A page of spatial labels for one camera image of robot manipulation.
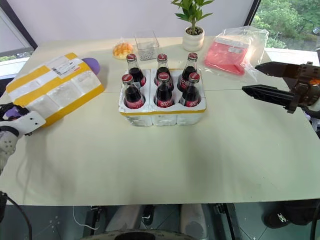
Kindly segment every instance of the bottle holder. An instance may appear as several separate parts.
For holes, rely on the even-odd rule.
[[[182,97],[182,92],[179,91],[177,84],[183,69],[170,69],[171,78],[174,89],[172,97],[174,105],[166,108],[158,107],[154,102],[154,97],[157,91],[157,85],[154,82],[157,74],[157,69],[142,70],[146,84],[141,87],[140,91],[145,97],[145,103],[138,109],[130,109],[124,104],[124,86],[120,90],[119,98],[119,112],[123,115],[133,126],[148,127],[155,126],[173,126],[178,125],[193,125],[200,121],[204,112],[206,111],[206,96],[203,88],[202,78],[198,84],[201,101],[197,106],[187,107],[179,103]]]

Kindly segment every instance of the table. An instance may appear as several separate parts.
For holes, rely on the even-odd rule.
[[[211,38],[205,40],[208,45]],[[118,113],[125,61],[117,40],[62,41],[36,49],[20,74],[75,52],[101,64],[105,92],[50,127],[23,137],[0,176],[18,204],[238,203],[320,198],[317,135],[300,109],[254,100],[227,75],[202,71],[207,110],[196,125],[133,127]],[[159,38],[170,68],[183,68],[182,38]],[[155,68],[156,60],[140,62]],[[287,89],[280,78],[258,82]]]

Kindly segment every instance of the pink item in plastic bag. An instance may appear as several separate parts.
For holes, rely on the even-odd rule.
[[[217,37],[210,46],[204,64],[228,73],[243,75],[243,61],[249,44],[227,38]]]

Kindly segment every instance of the red bottle cap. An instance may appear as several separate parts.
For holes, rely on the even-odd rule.
[[[199,80],[200,80],[200,75],[199,75],[199,73],[196,73],[196,72],[192,72],[192,73],[190,73],[190,75],[189,75],[189,81],[193,81],[193,82],[199,82]]]
[[[168,57],[167,57],[166,54],[160,53],[160,54],[158,55],[158,60],[165,61],[165,60],[168,60]]]
[[[166,72],[161,72],[158,75],[159,80],[168,80],[169,79],[169,74]]]
[[[191,52],[188,55],[188,59],[197,60],[198,59],[198,54],[196,54],[195,52]]]
[[[130,83],[134,78],[132,77],[131,74],[125,74],[122,76],[122,82],[124,84]]]
[[[136,60],[137,57],[136,57],[135,54],[130,53],[130,54],[128,54],[128,55],[126,56],[126,59],[127,59],[128,61],[133,61],[133,60]]]

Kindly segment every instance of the coca-cola bottle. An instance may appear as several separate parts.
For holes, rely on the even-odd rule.
[[[168,57],[167,57],[167,55],[164,54],[164,53],[160,53],[158,55],[157,60],[158,60],[158,69],[156,71],[156,76],[154,78],[154,83],[158,86],[159,85],[158,75],[160,73],[167,73],[167,74],[169,74],[169,77],[170,77],[169,87],[170,87],[171,91],[173,91],[174,90],[174,84],[172,82],[171,74],[170,74],[169,67],[168,67]]]
[[[134,83],[134,78],[131,74],[122,76],[124,84],[124,104],[130,109],[141,108],[145,104],[145,97]]]
[[[170,76],[166,72],[158,75],[159,86],[154,96],[154,103],[160,108],[168,108],[174,104],[172,91],[169,87]]]
[[[146,77],[142,73],[135,54],[131,53],[126,56],[126,61],[128,62],[129,74],[132,75],[134,84],[140,88],[146,84]]]
[[[182,97],[179,103],[183,106],[192,108],[197,106],[201,101],[201,96],[197,88],[197,83],[200,80],[200,75],[196,72],[192,72],[189,75],[188,86],[183,91]]]
[[[181,92],[183,92],[188,86],[189,75],[197,72],[197,60],[198,55],[195,52],[189,53],[188,62],[186,63],[177,84],[177,87]]]

